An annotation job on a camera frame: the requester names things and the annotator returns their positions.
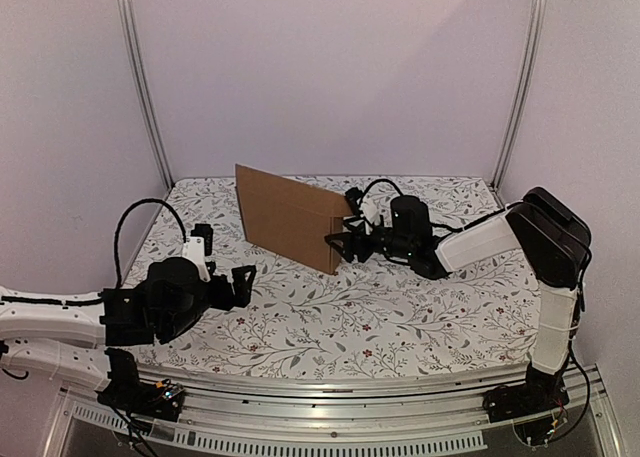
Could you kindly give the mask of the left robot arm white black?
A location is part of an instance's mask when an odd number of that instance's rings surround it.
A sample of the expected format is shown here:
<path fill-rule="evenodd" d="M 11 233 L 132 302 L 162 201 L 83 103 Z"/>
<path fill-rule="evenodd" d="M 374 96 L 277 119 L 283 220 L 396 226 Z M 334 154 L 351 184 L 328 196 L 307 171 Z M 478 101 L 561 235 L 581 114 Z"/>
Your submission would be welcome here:
<path fill-rule="evenodd" d="M 1 366 L 109 390 L 126 410 L 141 410 L 161 387 L 141 381 L 129 348 L 168 344 L 210 309 L 246 307 L 256 273 L 247 265 L 218 275 L 212 263 L 171 257 L 151 264 L 133 288 L 50 297 L 3 289 Z"/>

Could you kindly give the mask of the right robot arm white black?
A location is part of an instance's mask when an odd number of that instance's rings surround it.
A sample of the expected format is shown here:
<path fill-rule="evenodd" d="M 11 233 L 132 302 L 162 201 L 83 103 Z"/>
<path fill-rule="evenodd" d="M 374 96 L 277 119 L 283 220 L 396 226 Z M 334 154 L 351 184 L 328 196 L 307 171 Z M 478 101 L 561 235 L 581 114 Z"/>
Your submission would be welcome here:
<path fill-rule="evenodd" d="M 552 401 L 570 358 L 571 340 L 584 311 L 584 275 L 591 262 L 587 224 L 542 187 L 446 235 L 435 234 L 427 204 L 399 194 L 390 202 L 386 225 L 367 193 L 351 188 L 345 199 L 352 212 L 339 233 L 325 242 L 342 259 L 360 263 L 373 254 L 439 280 L 469 264 L 521 250 L 541 292 L 538 337 L 517 404 L 537 413 Z"/>

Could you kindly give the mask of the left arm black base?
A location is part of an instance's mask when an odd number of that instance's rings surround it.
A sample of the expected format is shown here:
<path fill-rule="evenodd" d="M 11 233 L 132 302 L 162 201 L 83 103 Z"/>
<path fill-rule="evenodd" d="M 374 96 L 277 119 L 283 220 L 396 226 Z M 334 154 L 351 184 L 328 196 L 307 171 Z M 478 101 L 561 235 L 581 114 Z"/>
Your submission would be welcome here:
<path fill-rule="evenodd" d="M 185 399 L 185 388 L 167 378 L 155 383 L 140 380 L 133 355 L 122 349 L 105 351 L 110 368 L 108 385 L 97 393 L 100 404 L 169 422 L 177 422 Z"/>

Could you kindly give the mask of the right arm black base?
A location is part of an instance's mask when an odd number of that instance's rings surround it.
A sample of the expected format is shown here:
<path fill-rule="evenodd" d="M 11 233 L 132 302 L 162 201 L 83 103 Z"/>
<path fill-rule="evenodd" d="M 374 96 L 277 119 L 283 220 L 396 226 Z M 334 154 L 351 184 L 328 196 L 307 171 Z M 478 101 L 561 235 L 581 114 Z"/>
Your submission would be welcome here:
<path fill-rule="evenodd" d="M 482 408 L 491 423 L 525 417 L 569 403 L 563 370 L 542 372 L 529 364 L 522 384 L 501 385 L 483 394 Z"/>

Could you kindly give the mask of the brown cardboard paper box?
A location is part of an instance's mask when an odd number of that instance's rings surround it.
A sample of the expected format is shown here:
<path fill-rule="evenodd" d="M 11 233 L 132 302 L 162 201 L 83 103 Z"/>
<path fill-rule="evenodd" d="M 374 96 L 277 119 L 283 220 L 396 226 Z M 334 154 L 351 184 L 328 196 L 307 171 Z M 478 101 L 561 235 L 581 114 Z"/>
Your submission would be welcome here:
<path fill-rule="evenodd" d="M 352 215 L 337 192 L 237 164 L 236 195 L 245 239 L 307 267 L 333 274 L 340 255 L 325 242 Z"/>

